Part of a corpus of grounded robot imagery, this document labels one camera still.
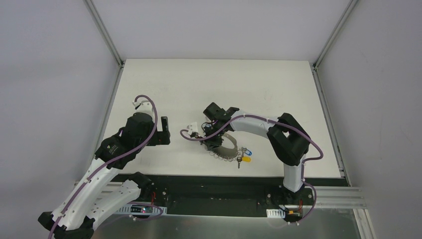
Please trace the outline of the silver crescent key holder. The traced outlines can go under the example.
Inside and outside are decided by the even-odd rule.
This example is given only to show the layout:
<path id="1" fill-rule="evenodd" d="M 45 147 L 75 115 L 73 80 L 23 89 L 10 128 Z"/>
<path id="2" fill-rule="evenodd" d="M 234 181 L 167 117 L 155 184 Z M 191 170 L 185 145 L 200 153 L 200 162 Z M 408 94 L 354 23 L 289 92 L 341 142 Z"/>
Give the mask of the silver crescent key holder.
<path id="1" fill-rule="evenodd" d="M 209 155 L 223 161 L 235 161 L 239 155 L 237 140 L 228 133 L 224 133 L 221 139 L 223 144 L 219 147 L 209 150 Z"/>

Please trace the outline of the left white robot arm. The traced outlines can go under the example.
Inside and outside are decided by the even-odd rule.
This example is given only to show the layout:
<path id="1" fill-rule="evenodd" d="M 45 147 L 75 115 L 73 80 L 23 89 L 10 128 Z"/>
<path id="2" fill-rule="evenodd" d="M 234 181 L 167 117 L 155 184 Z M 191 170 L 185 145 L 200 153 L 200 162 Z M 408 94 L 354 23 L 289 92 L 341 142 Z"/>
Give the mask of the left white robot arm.
<path id="1" fill-rule="evenodd" d="M 168 118 L 134 113 L 116 134 L 104 139 L 91 164 L 68 198 L 51 212 L 43 212 L 38 222 L 49 231 L 50 239 L 89 239 L 94 231 L 124 205 L 153 197 L 152 181 L 135 172 L 116 190 L 102 199 L 103 188 L 134 160 L 146 146 L 170 144 Z"/>

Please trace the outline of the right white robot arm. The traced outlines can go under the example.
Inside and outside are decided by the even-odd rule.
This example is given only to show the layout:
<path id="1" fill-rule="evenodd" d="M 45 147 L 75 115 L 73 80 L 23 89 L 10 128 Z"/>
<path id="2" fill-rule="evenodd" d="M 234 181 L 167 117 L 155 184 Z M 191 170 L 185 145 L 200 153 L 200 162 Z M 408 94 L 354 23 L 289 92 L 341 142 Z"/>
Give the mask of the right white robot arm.
<path id="1" fill-rule="evenodd" d="M 203 144 L 210 152 L 222 158 L 234 158 L 234 153 L 222 146 L 223 137 L 228 131 L 240 131 L 261 136 L 269 140 L 277 158 L 284 164 L 283 199 L 295 204 L 302 198 L 303 182 L 301 163 L 309 150 L 308 134 L 289 113 L 278 118 L 265 118 L 247 113 L 239 108 L 225 110 L 211 103 L 203 111 L 211 120 L 203 131 L 206 140 Z"/>

